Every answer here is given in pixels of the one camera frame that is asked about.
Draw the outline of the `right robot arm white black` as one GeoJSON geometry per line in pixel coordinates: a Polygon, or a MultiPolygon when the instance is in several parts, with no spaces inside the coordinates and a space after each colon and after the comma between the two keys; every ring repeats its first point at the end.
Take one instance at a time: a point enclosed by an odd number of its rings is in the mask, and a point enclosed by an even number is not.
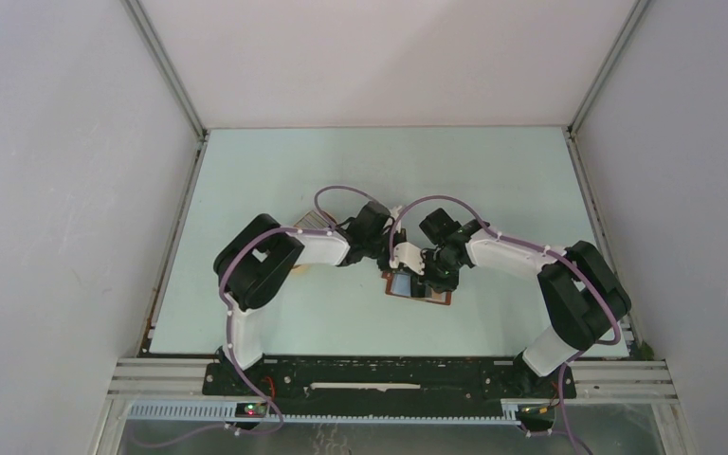
{"type": "Polygon", "coordinates": [[[537,246],[491,235],[478,220],[463,225],[444,209],[428,215],[420,229],[434,248],[421,254],[424,268],[414,289],[424,285],[440,294],[453,292],[465,266],[537,281],[550,324],[515,359],[513,381],[522,394],[541,394],[555,369],[593,345],[621,341],[619,322],[628,314],[631,299],[595,245],[579,241],[564,249],[537,246]]]}

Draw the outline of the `beige oval card tray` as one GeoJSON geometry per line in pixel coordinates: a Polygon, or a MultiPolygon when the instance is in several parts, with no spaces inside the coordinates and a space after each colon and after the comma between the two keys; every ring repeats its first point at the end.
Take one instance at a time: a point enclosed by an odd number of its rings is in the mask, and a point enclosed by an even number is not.
{"type": "Polygon", "coordinates": [[[293,270],[305,269],[315,264],[339,265],[348,252],[348,244],[342,236],[331,229],[300,229],[293,226],[290,235],[296,238],[303,250],[293,270]]]}

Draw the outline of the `brown leather card holder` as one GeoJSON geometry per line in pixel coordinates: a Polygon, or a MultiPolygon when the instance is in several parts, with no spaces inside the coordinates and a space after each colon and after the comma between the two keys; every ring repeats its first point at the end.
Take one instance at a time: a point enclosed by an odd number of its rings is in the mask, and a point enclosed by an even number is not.
{"type": "Polygon", "coordinates": [[[385,271],[381,274],[381,278],[386,283],[385,294],[387,296],[443,306],[449,306],[452,303],[452,293],[450,291],[437,292],[430,286],[420,282],[412,273],[385,271]]]}

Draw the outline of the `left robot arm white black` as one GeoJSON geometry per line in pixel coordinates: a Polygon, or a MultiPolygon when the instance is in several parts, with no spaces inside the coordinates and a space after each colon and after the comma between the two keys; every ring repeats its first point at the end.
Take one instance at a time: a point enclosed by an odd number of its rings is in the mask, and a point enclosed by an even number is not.
{"type": "Polygon", "coordinates": [[[359,213],[333,227],[285,226],[257,215],[216,256],[220,299],[227,307],[226,383],[239,394],[255,392],[264,356],[265,307],[297,266],[345,267],[364,259],[385,260],[391,225],[399,208],[369,201],[359,213]]]}

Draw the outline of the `stack of credit cards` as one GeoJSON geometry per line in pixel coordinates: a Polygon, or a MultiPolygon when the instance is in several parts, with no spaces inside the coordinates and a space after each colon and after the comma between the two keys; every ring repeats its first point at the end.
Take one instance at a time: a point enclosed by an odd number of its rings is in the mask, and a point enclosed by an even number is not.
{"type": "Polygon", "coordinates": [[[337,225],[337,220],[329,213],[312,209],[305,213],[295,224],[300,229],[331,229],[337,225]]]}

